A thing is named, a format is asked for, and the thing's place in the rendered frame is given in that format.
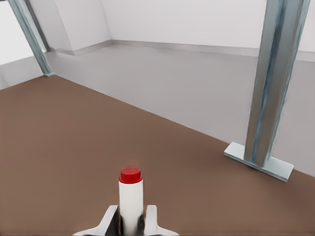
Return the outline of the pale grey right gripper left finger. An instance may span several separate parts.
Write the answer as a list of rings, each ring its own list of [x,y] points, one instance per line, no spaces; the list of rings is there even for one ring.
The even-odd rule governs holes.
[[[110,205],[98,226],[76,232],[73,236],[120,236],[117,205]]]

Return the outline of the silver frame post with foot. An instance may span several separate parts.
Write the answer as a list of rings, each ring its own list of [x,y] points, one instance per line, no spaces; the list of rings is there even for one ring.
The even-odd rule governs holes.
[[[44,43],[35,26],[25,0],[7,0],[33,52],[41,71],[46,77],[55,75],[43,52]]]
[[[271,156],[311,0],[267,0],[245,145],[224,155],[287,182],[293,165]]]

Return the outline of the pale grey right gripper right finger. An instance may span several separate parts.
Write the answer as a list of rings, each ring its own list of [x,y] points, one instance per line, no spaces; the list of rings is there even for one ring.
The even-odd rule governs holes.
[[[179,234],[160,227],[158,225],[157,206],[147,205],[144,236],[179,236]]]

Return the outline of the white marker with red cap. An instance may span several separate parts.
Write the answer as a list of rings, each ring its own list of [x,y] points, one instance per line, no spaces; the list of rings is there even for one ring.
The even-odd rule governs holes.
[[[119,211],[123,235],[135,236],[139,232],[139,219],[143,215],[143,176],[137,167],[123,168],[119,176]]]

